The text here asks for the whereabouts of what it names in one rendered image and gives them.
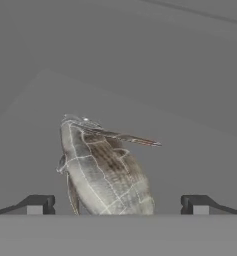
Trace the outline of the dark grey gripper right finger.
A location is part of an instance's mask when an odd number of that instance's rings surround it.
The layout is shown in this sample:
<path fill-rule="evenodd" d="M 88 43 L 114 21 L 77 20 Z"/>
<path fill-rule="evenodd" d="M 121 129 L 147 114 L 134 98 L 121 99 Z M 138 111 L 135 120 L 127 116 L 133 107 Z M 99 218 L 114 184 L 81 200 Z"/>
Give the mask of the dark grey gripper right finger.
<path fill-rule="evenodd" d="M 182 215 L 237 215 L 237 209 L 220 205 L 208 195 L 182 195 L 181 205 Z"/>

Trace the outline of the grey brown fish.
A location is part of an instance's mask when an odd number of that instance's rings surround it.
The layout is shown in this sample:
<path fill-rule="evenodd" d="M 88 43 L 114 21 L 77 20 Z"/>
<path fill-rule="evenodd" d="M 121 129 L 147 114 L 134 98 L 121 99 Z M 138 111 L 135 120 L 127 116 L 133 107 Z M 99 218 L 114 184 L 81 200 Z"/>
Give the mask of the grey brown fish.
<path fill-rule="evenodd" d="M 114 132 L 86 117 L 66 114 L 60 124 L 62 157 L 57 171 L 66 176 L 75 215 L 142 215 L 155 212 L 147 176 L 125 141 L 159 147 L 157 141 Z"/>

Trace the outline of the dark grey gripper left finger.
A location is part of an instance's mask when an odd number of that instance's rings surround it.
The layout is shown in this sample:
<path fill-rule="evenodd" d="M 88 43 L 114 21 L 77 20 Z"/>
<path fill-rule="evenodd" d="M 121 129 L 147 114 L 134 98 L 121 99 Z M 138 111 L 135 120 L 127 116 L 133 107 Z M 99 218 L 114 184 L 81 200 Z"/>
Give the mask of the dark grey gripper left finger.
<path fill-rule="evenodd" d="M 0 209 L 8 215 L 54 215 L 56 213 L 54 195 L 29 195 L 15 205 Z"/>

